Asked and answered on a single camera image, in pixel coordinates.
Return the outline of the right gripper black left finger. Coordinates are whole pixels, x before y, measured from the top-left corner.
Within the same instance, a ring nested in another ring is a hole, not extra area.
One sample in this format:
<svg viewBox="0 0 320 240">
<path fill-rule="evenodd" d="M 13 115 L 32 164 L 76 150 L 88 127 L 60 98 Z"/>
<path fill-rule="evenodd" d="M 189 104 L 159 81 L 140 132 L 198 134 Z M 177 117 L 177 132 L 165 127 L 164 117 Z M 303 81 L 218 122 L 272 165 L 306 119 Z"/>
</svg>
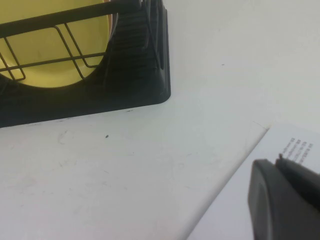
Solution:
<svg viewBox="0 0 320 240">
<path fill-rule="evenodd" d="M 255 240 L 320 238 L 320 190 L 295 190 L 267 159 L 252 164 L 248 207 Z"/>
</svg>

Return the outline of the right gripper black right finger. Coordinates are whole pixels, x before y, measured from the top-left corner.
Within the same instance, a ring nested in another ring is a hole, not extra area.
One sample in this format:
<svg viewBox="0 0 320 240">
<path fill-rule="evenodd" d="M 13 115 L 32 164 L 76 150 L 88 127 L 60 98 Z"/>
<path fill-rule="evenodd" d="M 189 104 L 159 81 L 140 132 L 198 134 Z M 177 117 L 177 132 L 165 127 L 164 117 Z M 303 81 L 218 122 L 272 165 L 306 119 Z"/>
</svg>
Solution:
<svg viewBox="0 0 320 240">
<path fill-rule="evenodd" d="M 282 155 L 275 166 L 296 191 L 319 191 L 320 175 Z"/>
</svg>

